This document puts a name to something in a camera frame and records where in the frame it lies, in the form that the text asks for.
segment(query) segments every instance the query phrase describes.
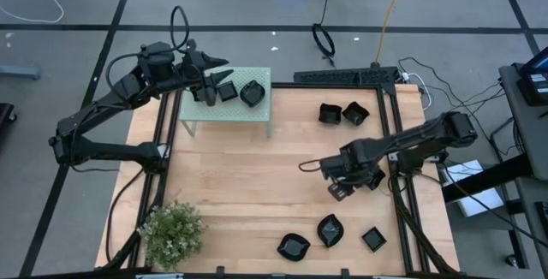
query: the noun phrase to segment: concrete floor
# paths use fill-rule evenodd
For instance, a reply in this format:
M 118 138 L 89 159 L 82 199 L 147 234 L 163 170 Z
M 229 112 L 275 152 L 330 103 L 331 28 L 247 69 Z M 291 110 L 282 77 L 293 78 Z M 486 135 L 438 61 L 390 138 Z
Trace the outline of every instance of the concrete floor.
M 67 25 L 109 25 L 118 0 L 58 0 L 65 8 Z M 531 28 L 548 27 L 544 0 L 517 0 Z M 310 26 L 319 22 L 324 0 L 128 0 L 123 25 L 167 25 L 173 6 L 182 5 L 194 26 Z M 325 25 L 379 27 L 390 0 L 330 0 Z M 50 0 L 0 0 L 7 10 L 29 18 L 55 19 L 57 8 Z M 16 105 L 18 122 L 3 137 L 0 149 L 0 277 L 17 276 L 36 229 L 45 200 L 57 172 L 47 145 L 57 121 L 77 111 L 90 76 L 103 48 L 108 27 L 103 31 L 11 30 L 2 24 L 21 23 L 0 13 L 0 64 L 37 66 L 41 80 L 0 78 L 0 102 Z M 497 81 L 497 69 L 512 62 L 525 62 L 533 54 L 508 0 L 398 0 L 390 20 L 395 27 L 448 27 L 446 33 L 388 33 L 380 62 L 396 65 L 414 56 L 434 67 L 461 98 L 469 98 Z M 469 29 L 489 27 L 492 34 L 465 34 Z M 503 31 L 512 28 L 515 34 Z M 376 53 L 378 32 L 331 33 L 337 46 L 339 68 L 368 67 Z M 273 80 L 292 81 L 301 70 L 329 69 L 322 60 L 311 34 L 306 32 L 199 32 L 192 33 L 201 50 L 230 60 L 233 66 L 272 68 Z M 548 35 L 535 35 L 538 46 L 548 45 Z M 114 37 L 107 62 L 134 52 L 140 44 L 163 40 L 166 32 L 119 31 Z M 134 60 L 116 65 L 113 79 L 127 73 Z M 412 62 L 409 72 L 420 74 L 427 85 L 443 87 L 432 73 Z M 104 79 L 96 97 L 107 91 Z M 432 90 L 434 102 L 427 117 L 448 110 L 447 98 Z M 490 133 L 510 116 L 505 98 L 487 103 L 477 114 Z M 130 112 L 96 128 L 94 140 L 125 141 Z M 513 145 L 510 130 L 498 136 L 502 149 Z M 495 163 L 490 147 L 480 138 L 466 150 L 450 150 L 451 159 L 479 159 Z M 93 166 L 116 167 L 115 163 Z M 91 270 L 104 227 L 116 173 L 68 173 L 34 275 Z M 449 205 L 451 218 L 459 216 Z M 526 227 L 520 218 L 522 227 Z M 498 278 L 542 277 L 531 241 L 525 240 L 530 270 L 516 270 L 503 262 L 511 253 L 506 232 L 472 229 L 455 221 L 453 234 L 462 270 L 476 276 Z

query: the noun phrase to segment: potted plant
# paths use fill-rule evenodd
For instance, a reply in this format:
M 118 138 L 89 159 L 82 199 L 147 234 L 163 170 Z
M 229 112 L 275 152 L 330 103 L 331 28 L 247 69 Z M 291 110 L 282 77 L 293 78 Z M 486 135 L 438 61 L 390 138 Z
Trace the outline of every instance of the potted plant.
M 189 204 L 175 201 L 162 208 L 154 207 L 138 229 L 146 245 L 147 263 L 165 271 L 175 270 L 181 261 L 200 252 L 205 229 L 200 214 Z

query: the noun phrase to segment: mint green table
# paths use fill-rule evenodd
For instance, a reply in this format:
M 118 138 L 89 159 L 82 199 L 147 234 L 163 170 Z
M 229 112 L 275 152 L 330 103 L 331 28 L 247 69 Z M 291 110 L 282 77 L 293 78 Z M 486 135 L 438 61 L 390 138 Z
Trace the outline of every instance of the mint green table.
M 205 75 L 218 73 L 227 69 L 234 69 L 234 73 L 226 77 L 221 83 L 232 80 L 238 94 L 251 80 L 256 80 L 265 88 L 265 98 L 256 106 L 249 108 L 240 98 L 233 98 L 222 102 L 217 96 L 215 106 L 208 107 L 206 103 L 195 102 L 191 92 L 185 91 L 182 96 L 181 114 L 179 119 L 191 136 L 196 134 L 198 122 L 265 122 L 266 137 L 271 137 L 271 69 L 270 68 L 232 68 L 221 67 L 207 70 Z

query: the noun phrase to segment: wooden tabletop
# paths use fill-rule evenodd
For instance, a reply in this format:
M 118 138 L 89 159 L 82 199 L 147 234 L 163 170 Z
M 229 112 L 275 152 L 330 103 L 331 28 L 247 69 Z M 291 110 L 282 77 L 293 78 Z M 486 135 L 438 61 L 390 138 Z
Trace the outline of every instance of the wooden tabletop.
M 403 127 L 423 123 L 417 87 L 398 85 L 396 89 Z M 359 127 L 345 120 L 338 126 L 318 122 L 321 103 L 344 108 L 352 101 L 371 113 Z M 394 133 L 387 96 L 385 102 L 390 131 Z M 129 144 L 152 140 L 158 106 L 158 101 L 152 101 L 134 112 Z M 330 183 L 321 172 L 302 173 L 297 169 L 300 162 L 336 155 L 339 147 L 351 140 L 381 138 L 375 91 L 273 89 L 270 139 L 265 137 L 265 126 L 201 122 L 196 137 L 192 138 L 177 123 L 164 204 L 174 200 L 195 204 L 209 226 L 203 236 L 202 252 L 180 264 L 178 270 L 212 273 L 223 265 L 228 273 L 336 275 L 341 268 L 348 268 L 353 275 L 403 275 L 402 249 L 387 178 L 375 191 L 362 188 L 336 202 L 327 192 Z M 385 160 L 381 167 L 388 175 Z M 115 195 L 139 169 L 136 163 L 122 163 Z M 429 163 L 423 173 L 438 175 L 435 166 Z M 143 180 L 141 177 L 135 182 L 116 206 L 111 254 L 134 230 Z M 425 177 L 415 177 L 414 184 L 426 236 L 449 265 L 459 269 L 440 186 Z M 326 249 L 316 228 L 331 213 L 342 222 L 344 236 L 338 244 Z M 375 253 L 360 238 L 372 227 L 377 227 L 387 240 Z M 287 233 L 300 234 L 312 244 L 300 262 L 290 262 L 276 251 Z M 410 230 L 408 235 L 414 268 L 418 270 L 419 259 Z M 105 262 L 103 238 L 96 264 Z

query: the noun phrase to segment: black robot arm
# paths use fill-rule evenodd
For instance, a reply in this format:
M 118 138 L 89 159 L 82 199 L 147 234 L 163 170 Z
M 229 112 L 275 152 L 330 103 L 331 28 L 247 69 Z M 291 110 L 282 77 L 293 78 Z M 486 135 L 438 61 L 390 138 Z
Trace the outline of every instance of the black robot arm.
M 124 110 L 137 109 L 151 98 L 159 99 L 161 94 L 174 90 L 187 89 L 194 95 L 194 100 L 213 106 L 217 83 L 232 71 L 206 77 L 205 70 L 225 65 L 228 61 L 208 56 L 195 48 L 195 42 L 190 39 L 182 62 L 174 65 L 175 55 L 168 44 L 142 45 L 141 51 L 134 54 L 137 65 L 111 86 L 109 93 L 57 123 L 56 136 L 49 140 L 57 162 L 74 166 L 90 159 L 135 161 L 147 173 L 162 172 L 166 168 L 162 159 L 169 152 L 164 145 L 152 142 L 140 145 L 96 143 L 82 134 Z
M 431 155 L 448 146 L 469 146 L 477 137 L 467 115 L 449 112 L 386 138 L 354 140 L 340 148 L 340 155 L 320 159 L 319 166 L 324 178 L 333 181 L 329 192 L 340 201 L 363 185 L 377 188 L 384 178 L 378 162 L 386 155 L 392 155 L 398 173 L 408 175 Z

